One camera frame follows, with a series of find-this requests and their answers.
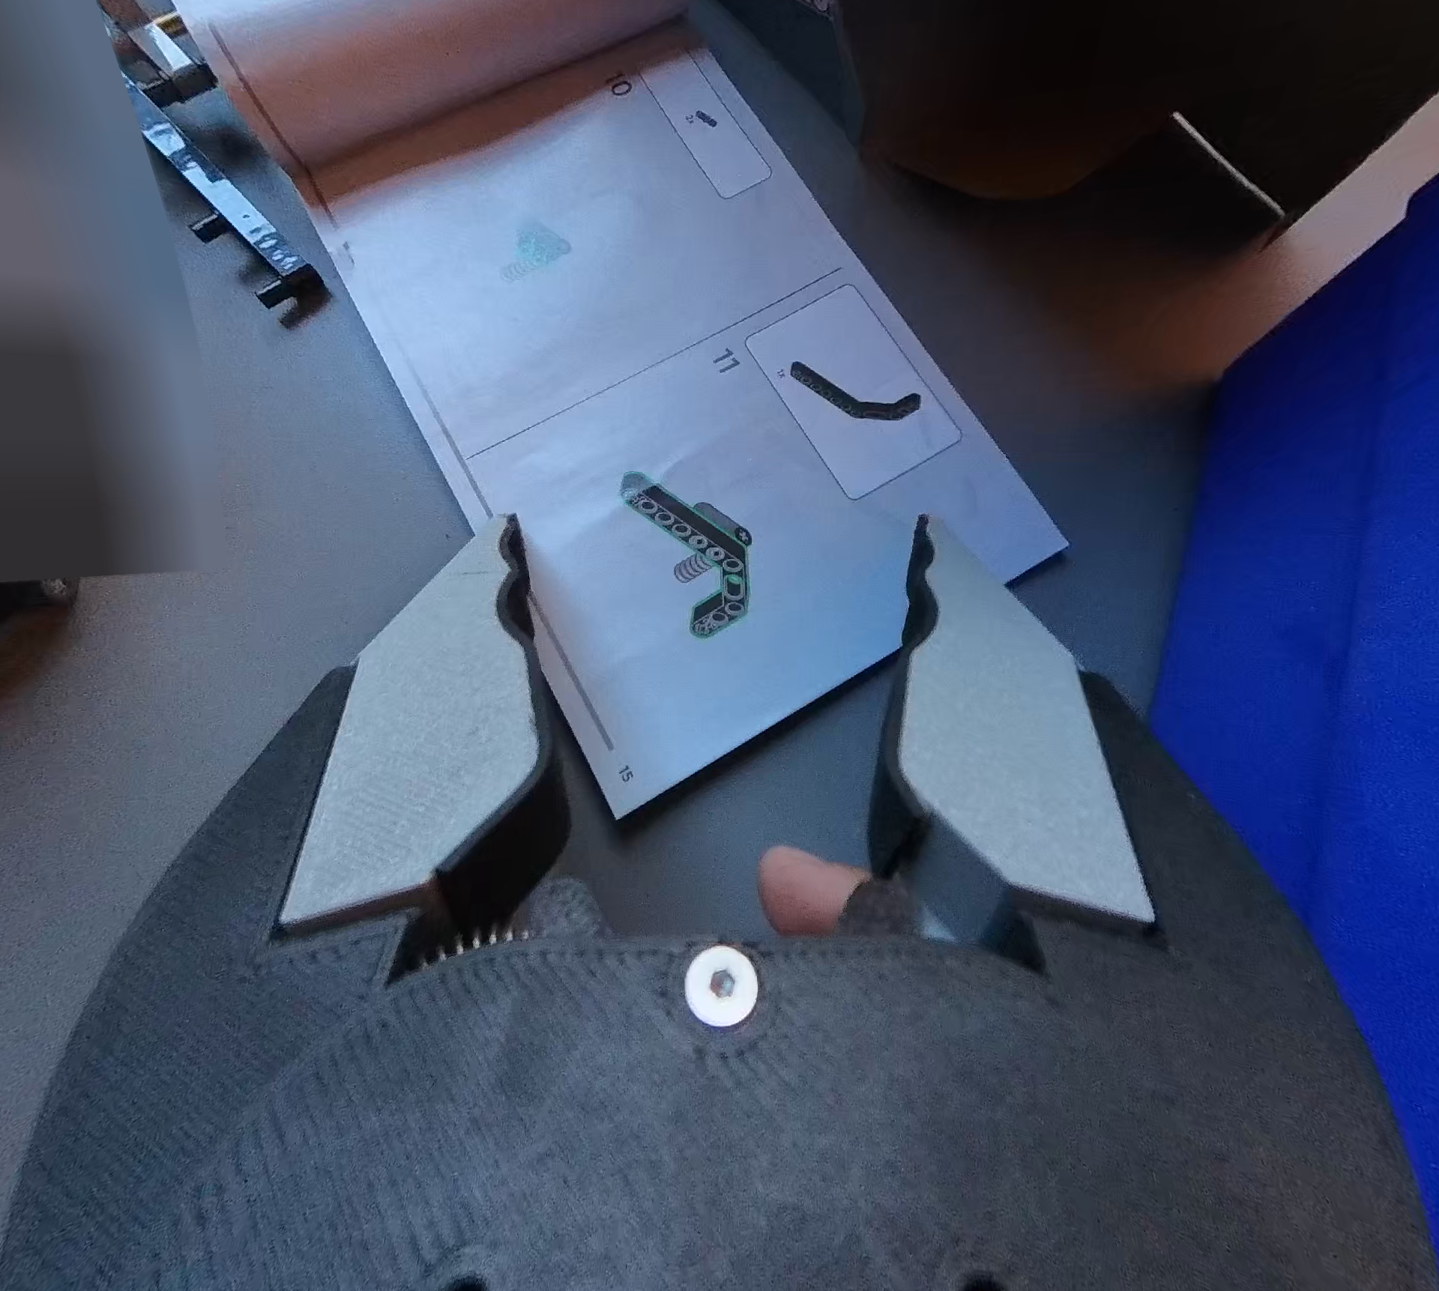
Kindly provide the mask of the lego instruction booklet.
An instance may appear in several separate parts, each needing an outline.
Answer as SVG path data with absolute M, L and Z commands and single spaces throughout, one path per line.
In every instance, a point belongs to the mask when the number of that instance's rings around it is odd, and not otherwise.
M 512 512 L 616 816 L 891 656 L 922 514 L 1062 530 L 691 0 L 174 0 L 473 521 Z

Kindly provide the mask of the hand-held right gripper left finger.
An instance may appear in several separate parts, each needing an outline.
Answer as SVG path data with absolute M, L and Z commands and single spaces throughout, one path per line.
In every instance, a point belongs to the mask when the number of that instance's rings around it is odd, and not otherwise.
M 500 515 L 356 657 L 279 930 L 405 915 L 420 940 L 519 939 L 571 830 L 558 719 Z

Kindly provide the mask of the person's right hand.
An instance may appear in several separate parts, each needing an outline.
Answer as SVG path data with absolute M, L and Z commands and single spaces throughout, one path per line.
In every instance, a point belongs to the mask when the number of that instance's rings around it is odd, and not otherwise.
M 781 937 L 832 934 L 855 893 L 871 879 L 865 869 L 784 845 L 765 851 L 757 867 L 765 921 Z

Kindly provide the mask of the blue cloth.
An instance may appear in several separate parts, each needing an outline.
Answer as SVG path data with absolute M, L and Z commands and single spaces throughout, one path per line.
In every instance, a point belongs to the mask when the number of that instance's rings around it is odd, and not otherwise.
M 1222 377 L 1150 720 L 1309 930 L 1436 1228 L 1436 180 Z

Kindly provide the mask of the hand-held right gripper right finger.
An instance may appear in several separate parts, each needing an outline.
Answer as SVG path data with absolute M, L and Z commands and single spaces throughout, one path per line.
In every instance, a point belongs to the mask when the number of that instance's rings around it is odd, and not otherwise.
M 870 804 L 873 870 L 928 940 L 1035 948 L 1036 918 L 1146 937 L 1158 915 L 1072 653 L 937 517 Z

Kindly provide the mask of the dark brown container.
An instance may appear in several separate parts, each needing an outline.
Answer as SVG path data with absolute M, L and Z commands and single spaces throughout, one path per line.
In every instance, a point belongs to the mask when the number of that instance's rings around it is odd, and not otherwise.
M 1183 117 L 1288 216 L 1436 96 L 1438 0 L 837 0 L 861 145 L 966 195 L 1066 192 Z

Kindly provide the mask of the black lego beam with pins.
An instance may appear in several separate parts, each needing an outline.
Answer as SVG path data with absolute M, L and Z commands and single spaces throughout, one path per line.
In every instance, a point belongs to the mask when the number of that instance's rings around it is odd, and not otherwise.
M 158 159 L 203 202 L 189 223 L 198 241 L 233 240 L 245 246 L 261 280 L 254 296 L 287 326 L 297 325 L 326 299 L 329 289 L 317 269 L 270 219 L 224 174 L 150 97 L 129 72 L 120 73 L 140 130 Z

